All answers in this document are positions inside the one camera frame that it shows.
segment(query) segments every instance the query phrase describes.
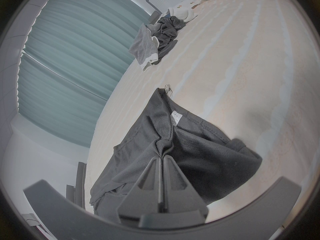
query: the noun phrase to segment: bed sheet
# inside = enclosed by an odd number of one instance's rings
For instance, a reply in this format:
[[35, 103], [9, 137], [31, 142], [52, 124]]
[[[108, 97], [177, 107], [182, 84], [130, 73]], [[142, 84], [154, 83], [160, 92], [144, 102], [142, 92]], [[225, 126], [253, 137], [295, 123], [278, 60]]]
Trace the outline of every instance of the bed sheet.
[[280, 176], [302, 186], [289, 218], [304, 204], [320, 157], [320, 52], [289, 0], [209, 0], [178, 32], [158, 65], [129, 66], [98, 119], [85, 179], [90, 189], [154, 90], [241, 139], [262, 158], [256, 174], [208, 206], [207, 222], [246, 206]]

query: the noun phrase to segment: teal curtain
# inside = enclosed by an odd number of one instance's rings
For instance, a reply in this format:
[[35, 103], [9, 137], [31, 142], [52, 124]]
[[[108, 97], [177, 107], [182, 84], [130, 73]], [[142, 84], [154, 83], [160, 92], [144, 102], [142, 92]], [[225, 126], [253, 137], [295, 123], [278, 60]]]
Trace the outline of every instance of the teal curtain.
[[134, 60], [128, 49], [148, 18], [131, 0], [49, 0], [21, 57], [19, 113], [90, 147], [105, 103]]

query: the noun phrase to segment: black shorts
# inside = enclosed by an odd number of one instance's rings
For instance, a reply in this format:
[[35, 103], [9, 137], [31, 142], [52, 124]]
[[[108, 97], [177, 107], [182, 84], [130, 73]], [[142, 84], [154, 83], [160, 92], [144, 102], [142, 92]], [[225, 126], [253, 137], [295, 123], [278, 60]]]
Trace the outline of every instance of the black shorts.
[[230, 140], [158, 88], [94, 183], [90, 204], [95, 214], [120, 222], [117, 208], [126, 194], [151, 158], [166, 154], [207, 204], [244, 184], [262, 162], [241, 140]]

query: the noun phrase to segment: white clothing tag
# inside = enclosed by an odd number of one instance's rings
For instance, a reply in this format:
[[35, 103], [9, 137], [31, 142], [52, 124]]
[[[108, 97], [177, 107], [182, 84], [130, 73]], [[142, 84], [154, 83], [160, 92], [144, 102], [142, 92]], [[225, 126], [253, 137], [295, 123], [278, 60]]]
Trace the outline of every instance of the white clothing tag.
[[182, 118], [182, 114], [179, 114], [177, 111], [173, 111], [171, 116], [173, 117], [174, 122], [176, 123], [175, 125], [177, 125], [180, 119]]

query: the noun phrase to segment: mirror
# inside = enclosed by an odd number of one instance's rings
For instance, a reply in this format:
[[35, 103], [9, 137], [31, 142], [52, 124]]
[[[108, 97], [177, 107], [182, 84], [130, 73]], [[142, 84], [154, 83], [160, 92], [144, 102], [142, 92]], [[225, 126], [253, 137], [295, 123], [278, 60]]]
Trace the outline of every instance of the mirror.
[[29, 0], [0, 54], [1, 182], [48, 239], [24, 192], [41, 180], [145, 232], [236, 217], [281, 183], [283, 219], [258, 232], [275, 239], [319, 178], [318, 35], [293, 0]]

